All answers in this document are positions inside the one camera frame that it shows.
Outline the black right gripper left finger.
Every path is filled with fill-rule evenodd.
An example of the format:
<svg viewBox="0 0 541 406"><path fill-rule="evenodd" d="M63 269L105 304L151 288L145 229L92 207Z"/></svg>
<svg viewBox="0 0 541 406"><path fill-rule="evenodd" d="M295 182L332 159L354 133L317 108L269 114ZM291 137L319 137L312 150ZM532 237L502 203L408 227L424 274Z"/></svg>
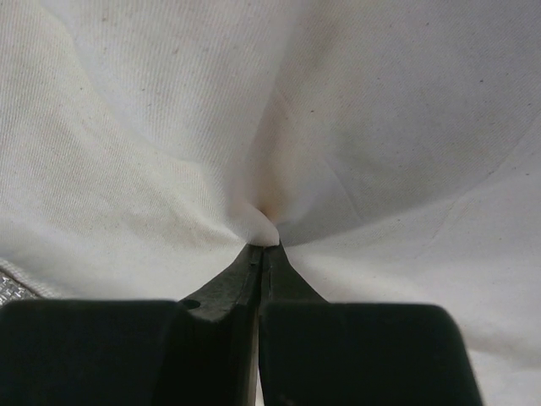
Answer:
<svg viewBox="0 0 541 406"><path fill-rule="evenodd" d="M179 301L4 305L2 404L254 404L262 256L244 247Z"/></svg>

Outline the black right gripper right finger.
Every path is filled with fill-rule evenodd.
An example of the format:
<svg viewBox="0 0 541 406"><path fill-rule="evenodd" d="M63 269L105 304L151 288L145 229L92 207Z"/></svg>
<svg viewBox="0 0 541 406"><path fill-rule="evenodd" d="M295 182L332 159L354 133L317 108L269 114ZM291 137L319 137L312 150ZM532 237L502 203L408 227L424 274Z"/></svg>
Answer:
<svg viewBox="0 0 541 406"><path fill-rule="evenodd" d="M331 303L265 249L260 378L268 405L480 405L461 332L433 304Z"/></svg>

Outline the beige cloth wrap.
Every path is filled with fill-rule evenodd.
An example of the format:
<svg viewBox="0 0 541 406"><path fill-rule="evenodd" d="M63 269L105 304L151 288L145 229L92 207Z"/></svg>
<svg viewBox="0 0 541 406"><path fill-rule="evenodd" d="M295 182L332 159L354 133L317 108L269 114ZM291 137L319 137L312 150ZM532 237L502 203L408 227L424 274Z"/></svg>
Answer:
<svg viewBox="0 0 541 406"><path fill-rule="evenodd" d="M247 243L539 404L539 2L2 2L3 275L177 299Z"/></svg>

